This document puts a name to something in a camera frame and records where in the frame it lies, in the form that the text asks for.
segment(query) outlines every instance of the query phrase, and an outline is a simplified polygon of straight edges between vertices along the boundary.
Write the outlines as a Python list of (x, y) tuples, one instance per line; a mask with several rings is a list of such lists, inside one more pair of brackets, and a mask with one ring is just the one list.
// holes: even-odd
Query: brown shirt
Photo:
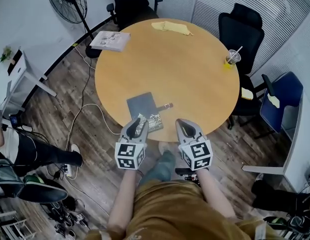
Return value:
[[(250, 240), (260, 219), (232, 223), (204, 200), (201, 188), (188, 181), (151, 181), (136, 191), (134, 215), (125, 240)], [(108, 232), (112, 240), (122, 240)], [(91, 230), (86, 240), (109, 239)], [(266, 226), (266, 239), (280, 240)]]

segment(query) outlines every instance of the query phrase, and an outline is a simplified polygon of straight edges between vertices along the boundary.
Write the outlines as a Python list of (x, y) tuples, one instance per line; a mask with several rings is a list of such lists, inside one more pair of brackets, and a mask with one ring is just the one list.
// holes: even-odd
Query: standing fan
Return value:
[[(79, 24), (83, 23), (88, 35), (91, 39), (94, 39), (86, 21), (87, 15), (87, 0), (49, 0), (55, 11), (64, 20)], [(91, 46), (87, 46), (86, 55), (90, 58), (97, 58), (100, 55), (101, 50), (92, 49)]]

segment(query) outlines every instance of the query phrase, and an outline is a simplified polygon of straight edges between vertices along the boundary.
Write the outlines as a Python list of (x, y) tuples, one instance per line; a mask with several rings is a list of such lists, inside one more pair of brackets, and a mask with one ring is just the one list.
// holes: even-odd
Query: black baseboard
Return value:
[[(102, 27), (103, 25), (105, 25), (106, 23), (111, 21), (111, 17), (105, 19), (103, 22), (99, 23), (97, 26), (95, 26), (93, 29), (91, 29), (91, 32), (93, 33), (94, 31), (96, 31), (97, 29), (99, 29), (100, 27)], [(85, 40), (87, 37), (89, 36), (88, 33), (85, 33), (81, 38), (79, 38), (75, 43), (81, 43), (83, 40)], [(45, 76), (48, 76), (51, 71), (74, 49), (74, 46), (70, 46), (63, 54), (60, 55), (60, 57), (51, 65), (51, 67), (46, 71)], [(31, 97), (34, 95), (34, 93), (36, 92), (38, 86), (36, 85), (32, 91), (29, 93), (29, 95), (27, 96), (27, 98), (25, 99), (22, 107), (25, 108), (26, 105), (28, 104), (28, 102), (30, 101)]]

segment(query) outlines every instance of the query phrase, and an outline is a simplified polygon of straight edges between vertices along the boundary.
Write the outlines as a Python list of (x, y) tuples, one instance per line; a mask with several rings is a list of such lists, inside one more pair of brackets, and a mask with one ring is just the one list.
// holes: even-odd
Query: round wooden table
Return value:
[[(151, 23), (187, 25), (193, 35), (155, 30)], [(164, 125), (148, 138), (176, 142), (175, 121), (187, 119), (204, 134), (221, 126), (233, 111), (239, 94), (237, 68), (225, 69), (226, 47), (211, 33), (182, 20), (150, 19), (122, 30), (131, 34), (122, 52), (104, 50), (96, 67), (98, 97), (120, 125), (130, 120), (127, 99), (151, 92)]]

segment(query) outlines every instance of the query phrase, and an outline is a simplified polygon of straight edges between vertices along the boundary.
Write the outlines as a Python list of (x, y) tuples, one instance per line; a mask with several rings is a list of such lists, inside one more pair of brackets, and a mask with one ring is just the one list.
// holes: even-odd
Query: fan base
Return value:
[(99, 49), (93, 49), (91, 48), (91, 46), (87, 46), (86, 48), (86, 55), (87, 57), (91, 58), (91, 59), (94, 59), (94, 58), (98, 58), (100, 53), (101, 53), (102, 50), (99, 50)]

